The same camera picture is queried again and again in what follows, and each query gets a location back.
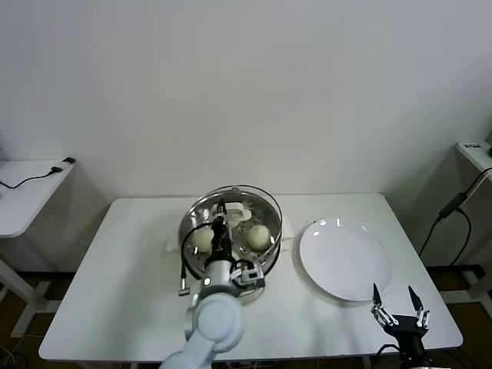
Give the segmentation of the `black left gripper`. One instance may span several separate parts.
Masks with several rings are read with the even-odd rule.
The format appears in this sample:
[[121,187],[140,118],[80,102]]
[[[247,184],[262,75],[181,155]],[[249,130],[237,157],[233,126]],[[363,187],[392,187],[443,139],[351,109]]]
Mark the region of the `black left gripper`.
[[232,241],[229,235],[228,213],[226,204],[223,199],[217,203],[214,214],[214,222],[211,224],[211,230],[214,236],[211,241],[211,256],[209,261],[229,261],[233,262]]

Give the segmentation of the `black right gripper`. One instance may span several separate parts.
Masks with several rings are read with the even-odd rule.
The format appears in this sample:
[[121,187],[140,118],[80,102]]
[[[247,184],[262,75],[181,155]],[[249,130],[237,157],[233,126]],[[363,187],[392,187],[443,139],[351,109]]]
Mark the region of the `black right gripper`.
[[414,289],[408,287],[411,302],[416,312],[416,317],[407,315],[392,316],[383,306],[380,292],[376,284],[373,284],[373,307],[371,313],[384,328],[384,331],[395,338],[401,353],[424,353],[422,338],[427,333],[429,310],[425,310],[421,298]]

